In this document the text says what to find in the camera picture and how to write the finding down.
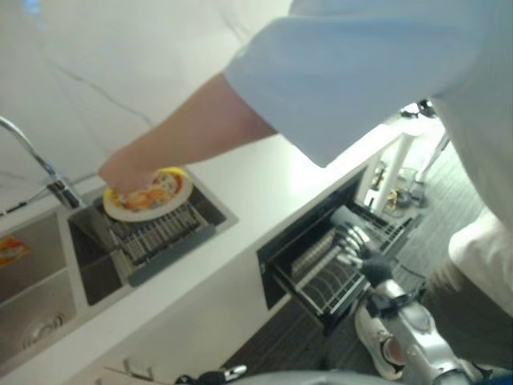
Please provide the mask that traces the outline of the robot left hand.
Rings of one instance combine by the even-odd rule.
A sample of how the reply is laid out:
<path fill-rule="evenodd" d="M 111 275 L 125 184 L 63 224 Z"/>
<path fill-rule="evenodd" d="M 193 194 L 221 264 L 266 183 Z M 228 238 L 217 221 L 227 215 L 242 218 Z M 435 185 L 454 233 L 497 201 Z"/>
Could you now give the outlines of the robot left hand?
<path fill-rule="evenodd" d="M 246 365 L 237 365 L 230 368 L 221 368 L 218 371 L 206 371 L 193 378 L 190 375 L 179 376 L 175 384 L 191 384 L 191 385 L 219 385 L 227 384 L 234 380 L 239 379 L 247 373 L 248 367 Z"/>

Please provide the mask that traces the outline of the person's hand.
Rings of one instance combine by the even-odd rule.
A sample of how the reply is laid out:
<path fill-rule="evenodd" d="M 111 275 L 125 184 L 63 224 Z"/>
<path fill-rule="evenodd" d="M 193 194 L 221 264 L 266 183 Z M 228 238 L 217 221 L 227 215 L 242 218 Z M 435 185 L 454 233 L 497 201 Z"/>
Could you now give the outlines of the person's hand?
<path fill-rule="evenodd" d="M 99 168 L 98 175 L 113 192 L 127 195 L 150 186 L 158 170 L 145 156 L 119 150 Z"/>

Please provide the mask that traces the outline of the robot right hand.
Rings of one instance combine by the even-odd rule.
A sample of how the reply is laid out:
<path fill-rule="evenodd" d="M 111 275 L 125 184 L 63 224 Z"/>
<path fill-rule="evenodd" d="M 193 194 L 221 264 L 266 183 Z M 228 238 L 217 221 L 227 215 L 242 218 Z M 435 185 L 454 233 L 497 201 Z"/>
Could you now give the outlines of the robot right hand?
<path fill-rule="evenodd" d="M 377 244 L 366 232 L 366 223 L 346 207 L 329 218 L 333 226 L 333 246 L 340 249 L 337 259 L 358 270 L 376 288 L 393 278 L 391 268 Z"/>

